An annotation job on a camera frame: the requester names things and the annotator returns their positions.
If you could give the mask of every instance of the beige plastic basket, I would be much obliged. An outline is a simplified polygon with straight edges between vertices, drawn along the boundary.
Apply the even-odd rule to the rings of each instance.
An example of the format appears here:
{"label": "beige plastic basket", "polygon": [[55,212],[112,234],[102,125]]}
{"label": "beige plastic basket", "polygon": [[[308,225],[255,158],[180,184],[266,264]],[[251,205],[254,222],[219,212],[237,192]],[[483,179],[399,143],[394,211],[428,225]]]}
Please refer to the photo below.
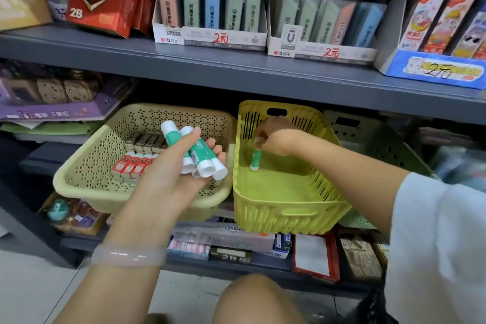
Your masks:
{"label": "beige plastic basket", "polygon": [[200,126],[204,140],[215,138],[228,153],[229,174],[223,180],[212,180],[188,212],[192,214],[191,219],[211,217],[217,209],[215,206],[231,192],[236,118],[226,112],[146,103],[127,105],[59,168],[54,176],[54,188],[64,197],[85,199],[103,213],[118,213],[135,189],[135,185],[114,181],[110,174],[113,164],[125,153],[125,140],[134,131],[161,134],[160,124],[165,120],[173,120],[179,128]]}

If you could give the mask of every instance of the yellow plastic basket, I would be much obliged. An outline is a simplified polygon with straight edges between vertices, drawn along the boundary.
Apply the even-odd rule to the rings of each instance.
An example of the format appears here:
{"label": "yellow plastic basket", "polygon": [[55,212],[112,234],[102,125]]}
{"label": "yellow plastic basket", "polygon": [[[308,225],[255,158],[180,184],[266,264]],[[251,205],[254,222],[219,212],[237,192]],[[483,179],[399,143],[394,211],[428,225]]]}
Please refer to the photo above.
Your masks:
{"label": "yellow plastic basket", "polygon": [[249,232],[323,234],[351,206],[316,168],[295,157],[263,152],[259,170],[250,170],[255,128],[270,115],[284,115],[301,130],[341,145],[316,109],[268,101],[242,102],[233,171],[235,220]]}
{"label": "yellow plastic basket", "polygon": [[173,120],[179,128],[200,126],[204,140],[213,137],[228,152],[229,174],[223,180],[212,180],[188,211],[192,220],[211,217],[215,206],[231,192],[236,119],[226,112],[145,103],[127,105],[59,168],[54,188],[62,196],[85,199],[98,211],[117,214],[135,185],[114,181],[111,167],[125,153],[125,140],[134,131],[161,134],[160,124],[165,120]]}

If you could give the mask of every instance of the leg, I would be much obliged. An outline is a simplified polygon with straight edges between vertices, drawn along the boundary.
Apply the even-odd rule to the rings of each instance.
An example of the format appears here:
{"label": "leg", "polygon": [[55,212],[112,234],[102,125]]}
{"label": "leg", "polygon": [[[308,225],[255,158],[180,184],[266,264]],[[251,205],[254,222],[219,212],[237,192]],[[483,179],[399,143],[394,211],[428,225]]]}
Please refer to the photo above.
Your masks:
{"label": "leg", "polygon": [[285,291],[270,278],[250,274],[222,293],[212,324],[306,324]]}

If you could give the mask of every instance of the hand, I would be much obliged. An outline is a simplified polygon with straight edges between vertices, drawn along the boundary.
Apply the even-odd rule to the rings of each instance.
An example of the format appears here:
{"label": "hand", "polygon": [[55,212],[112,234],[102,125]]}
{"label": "hand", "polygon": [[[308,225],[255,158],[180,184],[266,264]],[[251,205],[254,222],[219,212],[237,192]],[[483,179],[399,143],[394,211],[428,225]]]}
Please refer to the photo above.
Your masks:
{"label": "hand", "polygon": [[[201,129],[194,128],[191,133],[164,150],[143,172],[135,191],[110,229],[107,236],[107,239],[110,238],[109,243],[161,247],[167,243],[179,217],[211,180],[180,174],[183,155],[200,135]],[[213,138],[206,141],[206,144],[225,164],[226,153],[222,151],[222,146],[216,145]]]}
{"label": "hand", "polygon": [[269,117],[257,125],[255,138],[262,137],[265,142],[261,149],[278,155],[294,155],[298,141],[296,136],[304,133],[285,117]]}

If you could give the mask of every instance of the glue stick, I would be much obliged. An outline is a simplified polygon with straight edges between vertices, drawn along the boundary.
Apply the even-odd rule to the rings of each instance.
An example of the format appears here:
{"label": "glue stick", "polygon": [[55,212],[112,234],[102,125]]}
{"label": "glue stick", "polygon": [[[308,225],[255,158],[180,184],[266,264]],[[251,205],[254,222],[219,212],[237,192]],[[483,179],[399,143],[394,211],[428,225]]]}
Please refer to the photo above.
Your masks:
{"label": "glue stick", "polygon": [[[177,126],[173,121],[162,122],[160,128],[169,146],[172,146],[174,143],[182,138],[181,133],[179,132]],[[189,153],[185,153],[183,157],[181,174],[191,173],[195,168],[196,167],[191,159],[191,156],[189,155]]]}
{"label": "glue stick", "polygon": [[[188,133],[191,133],[193,128],[191,126],[185,126],[181,128],[181,133],[183,135],[186,135]],[[203,149],[206,152],[206,159],[211,162],[212,166],[212,173],[209,175],[204,175],[201,173],[199,168],[197,168],[197,171],[201,177],[209,177],[212,176],[214,180],[222,180],[226,175],[228,174],[228,169],[224,166],[224,164],[218,159],[218,157],[212,152],[212,150],[206,145],[206,143],[203,141],[201,137],[199,137],[199,140],[197,140],[196,144],[193,146],[193,148],[197,147],[198,149]]]}
{"label": "glue stick", "polygon": [[250,163],[250,169],[252,171],[257,171],[260,168],[261,159],[261,145],[263,145],[265,139],[263,137],[255,137],[255,143],[253,144],[253,157]]}

